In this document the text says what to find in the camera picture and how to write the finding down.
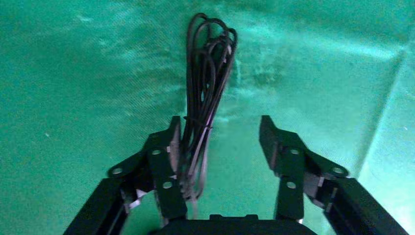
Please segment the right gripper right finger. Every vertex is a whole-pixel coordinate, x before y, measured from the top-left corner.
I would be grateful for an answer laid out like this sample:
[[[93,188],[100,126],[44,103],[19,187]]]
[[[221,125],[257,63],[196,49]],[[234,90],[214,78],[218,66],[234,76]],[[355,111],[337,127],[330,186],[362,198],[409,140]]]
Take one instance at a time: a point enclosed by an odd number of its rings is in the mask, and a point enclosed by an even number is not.
[[[261,117],[259,142],[280,180],[276,219],[300,222],[307,197],[338,235],[406,233],[345,167],[311,151],[297,133],[277,128],[270,116]]]

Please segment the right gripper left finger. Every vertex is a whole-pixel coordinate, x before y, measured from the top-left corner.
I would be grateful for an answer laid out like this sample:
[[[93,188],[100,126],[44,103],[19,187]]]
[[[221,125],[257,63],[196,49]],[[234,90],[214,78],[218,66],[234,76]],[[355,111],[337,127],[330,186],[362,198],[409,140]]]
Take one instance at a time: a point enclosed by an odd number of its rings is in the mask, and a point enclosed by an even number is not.
[[[65,230],[66,235],[119,235],[131,210],[154,192],[165,222],[186,219],[177,176],[181,119],[148,136],[141,151],[112,166]]]

